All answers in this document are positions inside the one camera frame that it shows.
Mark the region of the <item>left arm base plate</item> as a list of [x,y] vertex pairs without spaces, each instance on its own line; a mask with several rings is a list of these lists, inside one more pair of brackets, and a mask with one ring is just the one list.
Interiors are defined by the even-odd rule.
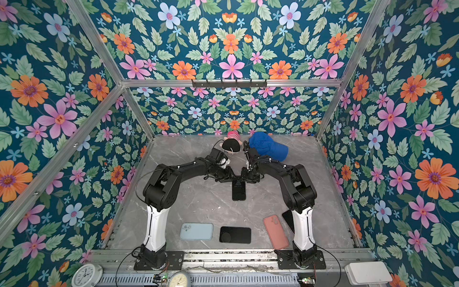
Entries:
[[137,256],[134,270],[152,271],[152,270],[181,270],[184,263],[185,252],[183,251],[166,251],[161,254],[153,252],[140,252]]

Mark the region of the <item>light blue phone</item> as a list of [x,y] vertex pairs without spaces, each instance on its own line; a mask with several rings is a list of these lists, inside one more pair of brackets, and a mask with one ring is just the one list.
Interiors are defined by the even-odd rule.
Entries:
[[183,223],[180,229],[180,240],[184,241],[209,241],[213,237],[213,224],[211,223]]

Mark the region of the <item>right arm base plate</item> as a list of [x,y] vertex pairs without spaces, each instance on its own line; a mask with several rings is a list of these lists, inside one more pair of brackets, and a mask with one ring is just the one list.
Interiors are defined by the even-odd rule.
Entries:
[[306,263],[301,263],[300,265],[298,265],[294,260],[293,250],[275,250],[274,253],[277,255],[278,268],[281,270],[326,269],[326,263],[322,251],[317,251],[317,253],[308,259]]

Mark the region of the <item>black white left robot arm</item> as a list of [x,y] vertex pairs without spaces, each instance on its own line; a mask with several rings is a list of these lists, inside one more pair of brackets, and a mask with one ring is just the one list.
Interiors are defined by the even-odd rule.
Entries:
[[178,198],[182,182],[195,177],[231,182],[235,174],[230,159],[219,149],[176,166],[158,165],[143,189],[147,205],[147,230],[136,256],[135,270],[161,270],[167,265],[166,226],[170,208]]

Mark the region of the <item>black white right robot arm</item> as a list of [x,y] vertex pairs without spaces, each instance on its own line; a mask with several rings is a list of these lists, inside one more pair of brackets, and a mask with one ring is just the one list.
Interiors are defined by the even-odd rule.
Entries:
[[259,155],[247,141],[244,142],[243,151],[247,167],[241,170],[242,181],[256,184],[265,175],[278,180],[282,198],[291,210],[294,221],[292,259],[301,269],[309,266],[317,256],[312,221],[317,191],[305,167],[287,165],[269,155]]

